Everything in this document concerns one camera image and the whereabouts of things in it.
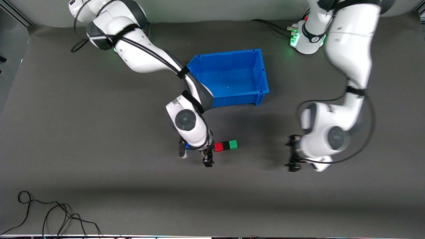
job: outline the white robot link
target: white robot link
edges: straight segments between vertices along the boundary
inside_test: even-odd
[[[198,150],[205,166],[212,167],[213,134],[202,114],[212,108],[213,94],[170,52],[151,43],[143,31],[148,24],[143,8],[133,0],[71,0],[68,6],[76,21],[88,23],[87,36],[99,49],[115,48],[133,71],[172,70],[185,82],[187,91],[166,105],[181,136],[178,153],[186,158],[187,150]]]
[[[357,122],[363,101],[368,99],[366,88],[372,67],[370,47],[381,11],[379,0],[309,0],[309,4],[310,16],[298,34],[296,49],[305,54],[316,52],[320,41],[312,41],[313,35],[323,38],[332,21],[325,51],[329,61],[347,76],[348,85],[343,105],[315,102],[302,112],[300,123],[304,135],[290,136],[287,144],[292,149],[287,164],[291,172],[300,169],[300,162],[310,163],[316,171],[322,172],[330,164],[347,159],[333,161],[331,156],[347,148],[348,131]]]

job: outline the green cube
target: green cube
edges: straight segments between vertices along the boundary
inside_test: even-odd
[[[236,140],[229,141],[230,150],[238,148],[238,142]]]

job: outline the row of colored blocks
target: row of colored blocks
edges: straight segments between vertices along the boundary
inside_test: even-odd
[[[233,149],[237,149],[237,148],[238,148],[238,142],[236,140],[220,142],[220,143],[216,143],[214,145],[214,149],[215,149],[216,152],[233,150]]]

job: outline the blue plastic bin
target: blue plastic bin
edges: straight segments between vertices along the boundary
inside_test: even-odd
[[[269,93],[260,49],[196,55],[190,72],[214,95],[214,107],[263,102]]]

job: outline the gray floor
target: gray floor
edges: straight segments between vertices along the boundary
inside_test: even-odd
[[[156,24],[151,34],[185,63],[196,54],[262,49],[264,103],[205,113],[216,141],[236,139],[240,148],[215,154],[213,168],[196,152],[178,158],[164,106],[183,90],[180,80],[165,71],[136,74],[113,51],[91,45],[70,54],[71,29],[32,28],[0,116],[0,230],[20,223],[25,206],[16,196],[29,190],[71,204],[107,234],[425,237],[425,44],[417,14],[380,21],[370,81],[376,133],[359,156],[323,173],[283,166],[287,136],[301,133],[297,104],[344,89],[323,50],[301,55],[256,22]],[[363,141],[363,120],[335,159]],[[34,205],[11,233],[40,233],[48,208]],[[60,220],[52,215],[50,232]],[[81,231],[73,225],[68,233]]]
[[[28,40],[27,28],[0,9],[0,56],[7,59],[0,64],[0,113],[12,88]]]

